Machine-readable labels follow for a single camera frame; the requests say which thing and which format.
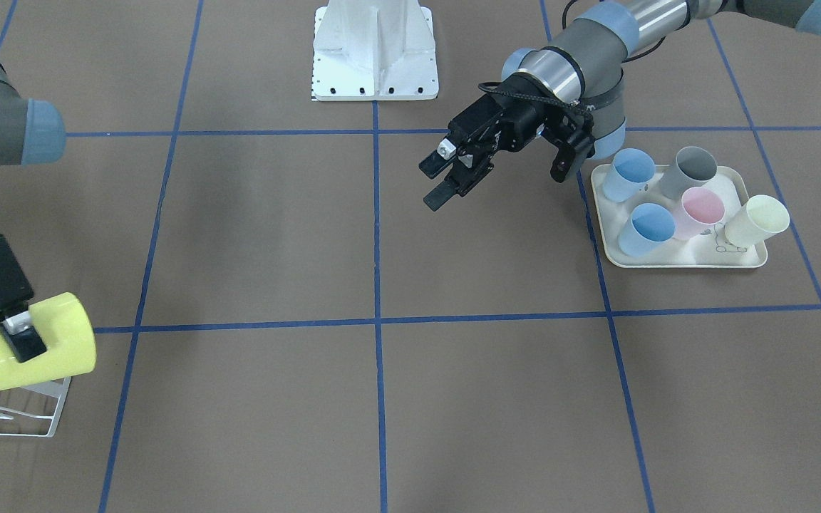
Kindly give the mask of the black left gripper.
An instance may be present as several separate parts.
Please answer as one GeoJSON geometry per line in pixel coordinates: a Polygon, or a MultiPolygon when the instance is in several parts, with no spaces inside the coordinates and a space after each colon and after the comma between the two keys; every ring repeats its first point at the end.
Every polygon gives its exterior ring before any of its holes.
{"type": "Polygon", "coordinates": [[[563,182],[595,155],[593,129],[591,111],[577,102],[485,90],[448,123],[447,139],[419,163],[430,179],[448,171],[423,202],[435,212],[453,196],[465,196],[495,168],[496,153],[519,152],[540,137],[557,147],[550,175],[563,182]]]}

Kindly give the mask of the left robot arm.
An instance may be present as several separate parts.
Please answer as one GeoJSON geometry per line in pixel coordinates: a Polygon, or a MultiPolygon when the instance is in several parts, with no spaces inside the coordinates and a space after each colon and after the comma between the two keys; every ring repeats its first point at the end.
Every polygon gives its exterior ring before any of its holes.
{"type": "Polygon", "coordinates": [[[443,176],[424,202],[436,211],[465,196],[492,172],[499,152],[544,138],[557,149],[550,176],[563,182],[587,160],[624,143],[623,65],[671,33],[728,12],[821,35],[821,1],[604,1],[573,19],[544,48],[510,59],[506,76],[482,83],[481,98],[448,123],[437,149],[420,163],[443,176]]]}

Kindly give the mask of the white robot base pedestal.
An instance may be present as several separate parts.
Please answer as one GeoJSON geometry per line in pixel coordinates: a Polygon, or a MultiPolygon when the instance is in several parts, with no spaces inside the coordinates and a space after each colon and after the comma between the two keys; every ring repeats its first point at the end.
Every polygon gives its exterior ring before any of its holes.
{"type": "Polygon", "coordinates": [[[312,100],[438,97],[433,13],[420,2],[329,1],[314,22],[312,100]]]}

